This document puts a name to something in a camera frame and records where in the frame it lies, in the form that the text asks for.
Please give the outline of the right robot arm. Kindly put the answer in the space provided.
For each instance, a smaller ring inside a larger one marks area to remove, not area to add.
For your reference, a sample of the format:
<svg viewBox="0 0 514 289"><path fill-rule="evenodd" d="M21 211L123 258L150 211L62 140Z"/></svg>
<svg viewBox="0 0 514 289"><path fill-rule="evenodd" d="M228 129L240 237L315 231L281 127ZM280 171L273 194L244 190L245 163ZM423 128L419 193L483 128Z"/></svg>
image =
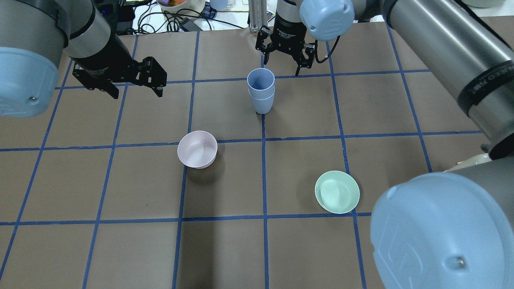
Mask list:
<svg viewBox="0 0 514 289"><path fill-rule="evenodd" d="M256 49L310 67L315 44L382 15L490 141L490 161L429 173L384 192L371 212L387 289L512 289L513 49L460 0L279 0Z"/></svg>

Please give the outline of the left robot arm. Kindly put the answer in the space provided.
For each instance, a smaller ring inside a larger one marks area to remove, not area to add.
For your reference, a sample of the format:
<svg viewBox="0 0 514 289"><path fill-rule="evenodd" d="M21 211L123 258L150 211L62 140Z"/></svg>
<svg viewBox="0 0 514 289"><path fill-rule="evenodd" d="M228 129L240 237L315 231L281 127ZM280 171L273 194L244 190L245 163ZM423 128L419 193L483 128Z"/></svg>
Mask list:
<svg viewBox="0 0 514 289"><path fill-rule="evenodd" d="M88 90L117 99L117 83L152 89L162 97L167 73L154 57L134 60L92 0L2 0L0 114L38 116L50 104L62 54Z"/></svg>

